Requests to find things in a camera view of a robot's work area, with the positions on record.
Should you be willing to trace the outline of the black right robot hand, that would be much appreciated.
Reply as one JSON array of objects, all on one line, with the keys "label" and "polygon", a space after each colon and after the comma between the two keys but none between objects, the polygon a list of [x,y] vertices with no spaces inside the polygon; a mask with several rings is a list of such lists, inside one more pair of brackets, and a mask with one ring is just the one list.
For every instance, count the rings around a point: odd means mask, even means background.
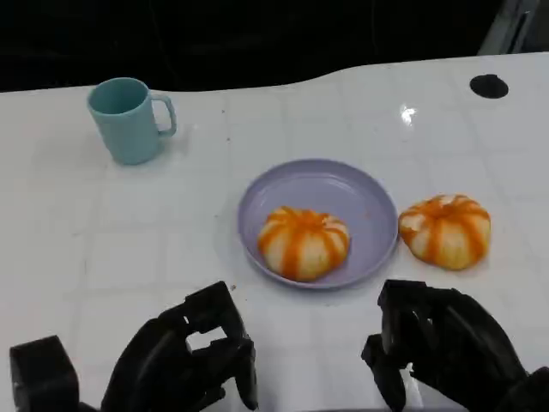
[{"label": "black right robot hand", "polygon": [[393,411],[407,396],[401,371],[470,411],[493,411],[528,377],[496,319],[454,288],[387,280],[379,294],[382,330],[368,336],[361,358]]}]

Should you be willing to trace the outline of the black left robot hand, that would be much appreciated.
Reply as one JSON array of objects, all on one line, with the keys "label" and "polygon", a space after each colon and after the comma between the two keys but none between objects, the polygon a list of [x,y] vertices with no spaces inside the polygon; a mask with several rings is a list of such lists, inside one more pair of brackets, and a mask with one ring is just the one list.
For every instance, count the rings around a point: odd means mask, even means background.
[{"label": "black left robot hand", "polygon": [[216,282],[151,318],[118,359],[103,411],[201,411],[234,379],[244,406],[258,407],[256,350],[227,285]]}]

